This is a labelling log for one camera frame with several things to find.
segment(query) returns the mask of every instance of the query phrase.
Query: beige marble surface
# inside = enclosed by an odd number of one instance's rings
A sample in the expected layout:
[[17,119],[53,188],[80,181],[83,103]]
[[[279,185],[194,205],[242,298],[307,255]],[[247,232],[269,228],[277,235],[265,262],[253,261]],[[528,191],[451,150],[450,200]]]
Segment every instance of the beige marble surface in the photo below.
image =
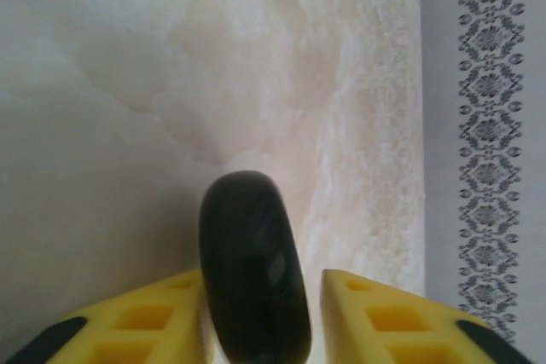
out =
[[0,0],[0,359],[196,264],[201,195],[278,183],[323,268],[423,291],[419,0]]

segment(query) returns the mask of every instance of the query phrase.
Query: black floral pattern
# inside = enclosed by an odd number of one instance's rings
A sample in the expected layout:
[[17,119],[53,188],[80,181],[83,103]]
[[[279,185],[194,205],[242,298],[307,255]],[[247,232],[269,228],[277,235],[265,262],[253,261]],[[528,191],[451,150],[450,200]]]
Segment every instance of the black floral pattern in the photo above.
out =
[[522,123],[514,116],[523,105],[514,98],[523,90],[523,75],[518,65],[524,56],[518,45],[525,40],[525,27],[516,20],[525,13],[517,0],[459,0],[466,10],[459,17],[464,34],[459,50],[465,59],[459,69],[465,78],[459,82],[459,107],[463,121],[459,127],[464,145],[459,154],[465,159],[460,180],[465,184],[459,196],[459,230],[462,244],[459,258],[461,282],[459,307],[488,321],[513,342],[510,324],[517,321],[513,312],[518,277],[514,268],[519,241],[514,232],[520,213],[514,204],[520,199],[516,190],[520,167],[514,160],[522,152],[517,146]]

